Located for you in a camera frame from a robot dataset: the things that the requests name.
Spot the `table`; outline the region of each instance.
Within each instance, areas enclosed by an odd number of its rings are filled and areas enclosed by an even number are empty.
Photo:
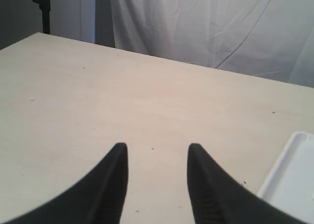
[[[129,148],[122,224],[192,224],[196,142],[253,193],[294,131],[314,133],[314,89],[35,34],[0,51],[0,222]]]

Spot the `white plastic tray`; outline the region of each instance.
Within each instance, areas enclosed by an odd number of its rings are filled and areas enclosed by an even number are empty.
[[[314,224],[314,135],[289,139],[258,196],[286,213]]]

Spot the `white curtain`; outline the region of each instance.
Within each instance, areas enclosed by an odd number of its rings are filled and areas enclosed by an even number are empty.
[[[111,0],[116,47],[314,87],[314,0]]]

